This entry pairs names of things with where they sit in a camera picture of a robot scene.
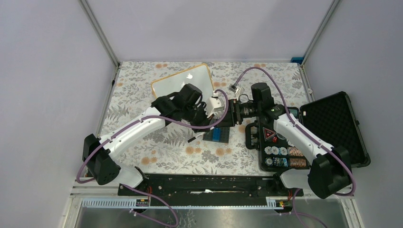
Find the yellow framed whiteboard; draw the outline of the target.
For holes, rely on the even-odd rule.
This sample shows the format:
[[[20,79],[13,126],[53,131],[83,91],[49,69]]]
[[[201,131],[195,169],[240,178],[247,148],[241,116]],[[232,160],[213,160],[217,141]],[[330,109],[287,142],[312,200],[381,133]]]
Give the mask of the yellow framed whiteboard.
[[[212,93],[215,92],[212,76],[206,64],[191,67],[179,73],[158,79],[151,83],[154,97],[168,95],[178,92],[185,84],[192,84],[202,92],[202,101],[206,102]]]

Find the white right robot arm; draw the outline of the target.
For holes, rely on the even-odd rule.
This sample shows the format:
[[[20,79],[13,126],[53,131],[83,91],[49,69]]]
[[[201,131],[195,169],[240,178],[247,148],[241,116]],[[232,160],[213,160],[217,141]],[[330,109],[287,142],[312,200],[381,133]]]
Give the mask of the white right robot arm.
[[[285,104],[274,102],[266,83],[255,83],[251,90],[251,101],[228,101],[228,111],[221,125],[233,127],[245,118],[255,117],[260,142],[265,143],[275,134],[280,134],[303,154],[308,164],[308,168],[288,168],[276,173],[273,191],[284,196],[291,189],[309,189],[325,199],[333,194],[341,196],[340,191],[351,185],[349,195],[352,195],[355,180],[348,150],[342,146],[334,147],[309,131],[290,114]]]

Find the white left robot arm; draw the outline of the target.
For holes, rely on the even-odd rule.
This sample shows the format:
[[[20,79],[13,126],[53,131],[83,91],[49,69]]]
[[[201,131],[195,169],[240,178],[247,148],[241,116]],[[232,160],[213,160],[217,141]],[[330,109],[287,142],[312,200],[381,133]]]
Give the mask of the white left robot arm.
[[[206,98],[200,89],[186,84],[179,92],[160,96],[137,118],[119,129],[97,138],[94,134],[84,140],[83,161],[98,185],[117,182],[129,186],[135,195],[147,191],[147,183],[137,168],[118,161],[120,155],[135,142],[170,123],[190,124],[193,130],[207,131],[214,109],[221,102]]]

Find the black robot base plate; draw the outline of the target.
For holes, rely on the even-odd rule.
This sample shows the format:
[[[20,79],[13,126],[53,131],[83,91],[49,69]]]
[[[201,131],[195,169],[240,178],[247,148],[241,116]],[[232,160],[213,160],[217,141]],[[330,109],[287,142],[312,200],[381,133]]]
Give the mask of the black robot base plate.
[[[178,198],[269,198],[290,200],[303,191],[282,187],[278,180],[269,176],[218,176],[151,174],[142,181],[137,190],[166,199]]]

